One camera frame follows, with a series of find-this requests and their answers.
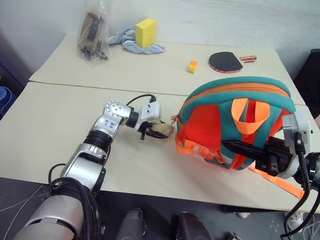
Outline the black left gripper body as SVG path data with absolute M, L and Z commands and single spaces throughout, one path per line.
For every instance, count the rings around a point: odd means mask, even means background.
M 140 133 L 140 139 L 144 140 L 145 136 L 150 136 L 150 137 L 154 137 L 153 133 L 152 133 L 152 126 L 153 124 L 151 122 L 145 121 L 143 122 L 139 129 L 137 130 Z

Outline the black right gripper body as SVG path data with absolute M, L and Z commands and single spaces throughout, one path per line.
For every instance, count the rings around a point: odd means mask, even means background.
M 272 136 L 267 139 L 264 152 L 263 158 L 255 161 L 255 168 L 273 177 L 284 172 L 293 157 L 285 141 Z

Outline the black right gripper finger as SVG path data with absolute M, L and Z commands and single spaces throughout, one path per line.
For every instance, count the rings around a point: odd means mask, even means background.
M 238 140 L 221 140 L 222 145 L 236 154 L 264 154 L 265 150 Z
M 250 159 L 261 159 L 265 156 L 265 151 L 261 149 L 235 149 L 231 150 L 235 154 L 245 156 Z

